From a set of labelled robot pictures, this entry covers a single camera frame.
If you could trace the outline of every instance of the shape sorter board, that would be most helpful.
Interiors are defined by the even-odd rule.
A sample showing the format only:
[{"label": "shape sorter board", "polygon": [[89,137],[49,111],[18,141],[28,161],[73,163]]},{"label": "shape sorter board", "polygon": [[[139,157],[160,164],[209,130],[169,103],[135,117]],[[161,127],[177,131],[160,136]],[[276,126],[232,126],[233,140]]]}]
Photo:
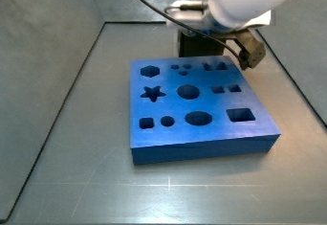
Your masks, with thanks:
[{"label": "shape sorter board", "polygon": [[228,56],[132,61],[136,165],[267,152],[280,134]]}]

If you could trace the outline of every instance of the star-shaped hole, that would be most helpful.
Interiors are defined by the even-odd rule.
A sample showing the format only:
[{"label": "star-shaped hole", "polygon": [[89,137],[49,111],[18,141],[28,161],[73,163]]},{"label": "star-shaped hole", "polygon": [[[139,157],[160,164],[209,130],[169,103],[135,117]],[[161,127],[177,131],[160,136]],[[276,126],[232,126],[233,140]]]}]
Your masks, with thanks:
[{"label": "star-shaped hole", "polygon": [[159,97],[164,97],[165,96],[165,93],[160,91],[160,86],[156,86],[153,88],[149,88],[149,87],[144,87],[144,91],[145,93],[143,93],[140,95],[140,97],[143,99],[148,98],[151,100],[151,102],[155,102],[157,100]]}]

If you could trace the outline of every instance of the square hole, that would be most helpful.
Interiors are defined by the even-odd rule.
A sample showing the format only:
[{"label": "square hole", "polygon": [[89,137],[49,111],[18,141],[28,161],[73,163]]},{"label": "square hole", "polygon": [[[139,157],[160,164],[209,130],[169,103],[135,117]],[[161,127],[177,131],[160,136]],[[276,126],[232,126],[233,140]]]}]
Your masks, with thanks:
[{"label": "square hole", "polygon": [[249,108],[227,109],[227,115],[232,122],[255,121],[255,116]]},{"label": "square hole", "polygon": [[237,84],[229,84],[227,87],[229,92],[241,92],[240,86]]},{"label": "square hole", "polygon": [[219,85],[215,85],[211,87],[211,90],[215,94],[220,94],[220,93],[224,93],[224,90],[223,90],[223,87],[219,86]]},{"label": "square hole", "polygon": [[141,129],[151,129],[155,127],[155,121],[152,118],[141,118],[139,120],[139,127]]}]

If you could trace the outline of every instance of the black cable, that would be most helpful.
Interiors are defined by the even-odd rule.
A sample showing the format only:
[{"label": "black cable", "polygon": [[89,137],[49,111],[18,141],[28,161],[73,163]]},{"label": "black cable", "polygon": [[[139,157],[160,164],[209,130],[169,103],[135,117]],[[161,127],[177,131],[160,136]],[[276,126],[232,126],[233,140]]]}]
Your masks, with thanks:
[{"label": "black cable", "polygon": [[165,14],[163,11],[160,11],[156,7],[153,7],[145,0],[139,0],[149,9],[152,9],[159,15],[161,15],[165,19],[168,19],[171,22],[176,23],[180,27],[183,27],[184,29],[195,32],[196,34],[201,35],[203,37],[207,37],[212,40],[215,40],[216,42],[219,42],[225,49],[233,54],[233,56],[236,57],[236,59],[239,60],[240,63],[243,63],[243,59],[239,57],[239,55],[236,54],[236,52],[232,50],[232,48],[225,45],[220,40],[217,40],[215,37],[212,37],[208,34],[204,34],[203,32],[200,32],[199,30],[193,29],[192,27],[189,27],[187,24],[184,24],[183,22],[177,21],[175,18],[172,18],[168,14]]}]

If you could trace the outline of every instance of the metal table surface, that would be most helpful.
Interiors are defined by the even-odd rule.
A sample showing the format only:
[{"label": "metal table surface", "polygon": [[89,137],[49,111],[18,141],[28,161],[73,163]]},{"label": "metal table surface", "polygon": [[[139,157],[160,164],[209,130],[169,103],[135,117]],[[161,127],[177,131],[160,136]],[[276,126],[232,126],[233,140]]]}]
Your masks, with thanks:
[{"label": "metal table surface", "polygon": [[269,52],[244,76],[283,132],[272,150],[133,166],[129,61],[175,45],[164,25],[105,25],[8,224],[327,223],[325,128]]}]

